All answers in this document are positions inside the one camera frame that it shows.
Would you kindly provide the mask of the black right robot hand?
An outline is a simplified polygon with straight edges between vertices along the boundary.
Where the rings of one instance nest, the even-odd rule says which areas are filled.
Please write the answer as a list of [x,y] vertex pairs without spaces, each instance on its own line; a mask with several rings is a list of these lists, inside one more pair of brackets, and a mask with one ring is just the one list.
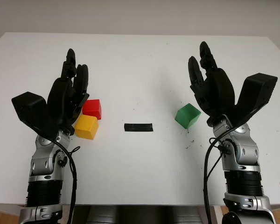
[[213,127],[235,105],[235,94],[231,81],[225,71],[217,67],[205,41],[201,42],[199,51],[200,62],[194,56],[188,61],[190,88],[199,107],[209,116],[208,126]]

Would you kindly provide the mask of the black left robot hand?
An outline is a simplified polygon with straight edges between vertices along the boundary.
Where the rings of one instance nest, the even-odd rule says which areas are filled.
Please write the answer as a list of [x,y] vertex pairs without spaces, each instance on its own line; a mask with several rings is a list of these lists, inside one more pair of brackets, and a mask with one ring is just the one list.
[[76,65],[73,49],[69,49],[63,62],[61,76],[57,78],[48,96],[48,108],[58,128],[72,136],[72,126],[89,97],[87,93],[89,71],[87,65]]

